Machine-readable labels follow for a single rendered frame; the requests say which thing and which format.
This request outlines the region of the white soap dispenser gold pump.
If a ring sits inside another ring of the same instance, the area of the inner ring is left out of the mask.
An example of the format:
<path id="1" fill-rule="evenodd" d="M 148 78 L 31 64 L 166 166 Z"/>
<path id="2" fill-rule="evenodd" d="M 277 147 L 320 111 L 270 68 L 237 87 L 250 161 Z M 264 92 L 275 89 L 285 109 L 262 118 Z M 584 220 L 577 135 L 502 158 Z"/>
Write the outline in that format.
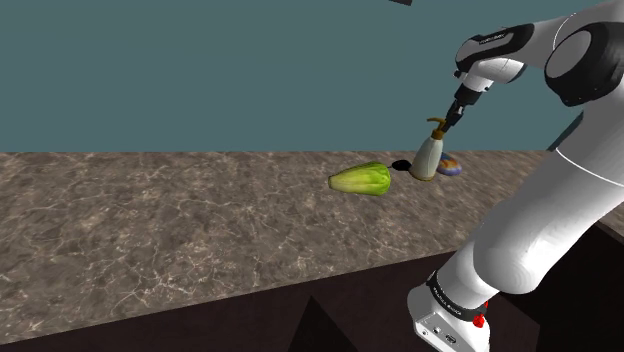
<path id="1" fill-rule="evenodd" d="M 427 121 L 437 122 L 438 126 L 424 140 L 408 169 L 410 175 L 420 181 L 431 181 L 434 178 L 444 145 L 445 132 L 442 128 L 446 121 L 437 117 L 428 118 Z"/>

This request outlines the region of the blue and orange egg-shaped object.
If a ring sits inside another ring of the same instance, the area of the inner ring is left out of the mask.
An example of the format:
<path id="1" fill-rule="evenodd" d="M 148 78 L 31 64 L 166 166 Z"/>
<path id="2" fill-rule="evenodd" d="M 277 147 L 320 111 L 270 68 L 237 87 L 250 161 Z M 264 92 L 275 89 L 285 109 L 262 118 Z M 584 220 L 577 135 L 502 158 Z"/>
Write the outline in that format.
<path id="1" fill-rule="evenodd" d="M 461 164 L 447 153 L 442 153 L 436 172 L 445 176 L 457 176 L 462 172 Z"/>

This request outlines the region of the green lettuce head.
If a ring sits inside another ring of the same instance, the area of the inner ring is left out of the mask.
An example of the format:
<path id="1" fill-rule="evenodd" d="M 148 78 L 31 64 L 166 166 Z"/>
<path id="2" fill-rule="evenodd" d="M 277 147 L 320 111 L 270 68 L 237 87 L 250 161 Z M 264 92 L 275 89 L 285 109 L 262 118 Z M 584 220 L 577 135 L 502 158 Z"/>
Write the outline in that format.
<path id="1" fill-rule="evenodd" d="M 388 167 L 377 161 L 347 168 L 328 178 L 329 188 L 343 193 L 381 196 L 390 185 Z"/>

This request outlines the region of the dark robot stand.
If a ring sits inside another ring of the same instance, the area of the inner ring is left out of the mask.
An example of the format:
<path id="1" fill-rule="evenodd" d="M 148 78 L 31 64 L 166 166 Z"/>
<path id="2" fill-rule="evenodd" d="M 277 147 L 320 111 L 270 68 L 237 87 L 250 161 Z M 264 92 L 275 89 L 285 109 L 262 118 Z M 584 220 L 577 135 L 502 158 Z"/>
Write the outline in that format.
<path id="1" fill-rule="evenodd" d="M 436 352 L 417 337 L 406 295 L 447 254 L 312 282 L 287 352 Z M 624 352 L 624 237 L 593 225 L 524 295 L 487 313 L 491 352 Z"/>

